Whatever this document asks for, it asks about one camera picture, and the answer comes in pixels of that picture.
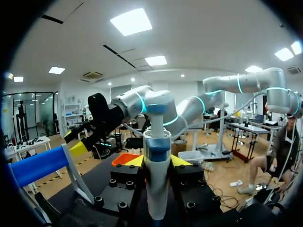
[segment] white plastic bin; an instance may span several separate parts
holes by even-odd
[[[203,162],[203,155],[198,150],[181,151],[178,153],[178,157],[184,161],[196,161],[199,163]]]

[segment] orange tray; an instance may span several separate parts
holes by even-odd
[[[140,155],[134,155],[134,154],[121,154],[119,155],[119,157],[117,157],[113,162],[112,162],[112,166],[116,166],[117,164],[125,164],[137,157],[139,157]]]

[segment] ceiling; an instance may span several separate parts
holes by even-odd
[[[144,8],[152,30],[123,36],[109,21],[138,8]],[[130,83],[134,75],[136,83],[191,81],[243,73],[251,65],[286,69],[302,62],[300,56],[282,62],[274,55],[296,38],[257,0],[60,0],[45,14],[63,24],[39,18],[25,37],[10,69],[24,76],[25,86],[76,81],[91,71],[104,75],[95,84],[100,87],[118,77]],[[146,66],[144,58],[159,55],[167,65]],[[48,74],[52,66],[66,70]]]

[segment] blue foam cylinder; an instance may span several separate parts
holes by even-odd
[[[22,188],[65,166],[68,166],[68,161],[62,146],[59,146],[13,163],[11,168]]]

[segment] black table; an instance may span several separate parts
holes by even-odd
[[[96,167],[82,176],[84,183],[94,196],[100,195],[106,187],[108,181],[110,180],[111,163],[118,156],[119,154],[112,154],[110,157],[103,160],[102,163],[98,164]],[[74,191],[73,187],[68,185],[57,194],[52,196],[48,201],[59,212],[64,212],[79,198],[81,199],[81,197]],[[182,221],[180,217],[181,215],[178,212],[177,201],[174,199],[172,188],[169,187],[166,214],[164,219],[161,221],[161,226],[181,227]],[[137,205],[134,226],[154,227],[154,222],[148,213],[147,194],[145,188],[142,190],[141,197]]]
[[[240,135],[240,133],[238,132],[238,135],[237,135],[236,130],[234,130],[234,136],[233,136],[233,141],[232,141],[232,152],[233,152],[233,154],[235,156],[237,156],[240,159],[242,159],[244,161],[244,163],[247,163],[251,159],[253,159],[252,153],[254,152],[257,136],[258,135],[262,135],[262,134],[269,134],[270,133],[270,131],[267,131],[267,130],[262,129],[262,128],[258,128],[256,126],[248,125],[246,127],[244,123],[242,123],[242,124],[239,124],[239,123],[226,123],[226,124],[229,125],[229,126],[231,126],[231,127],[233,127],[233,128],[239,128],[241,130],[249,131],[249,132],[252,133],[251,142],[250,142],[250,148],[248,150],[247,157],[245,157],[243,154],[241,154],[239,152],[240,149],[237,149],[237,144],[238,144],[238,141],[239,141],[239,135]]]

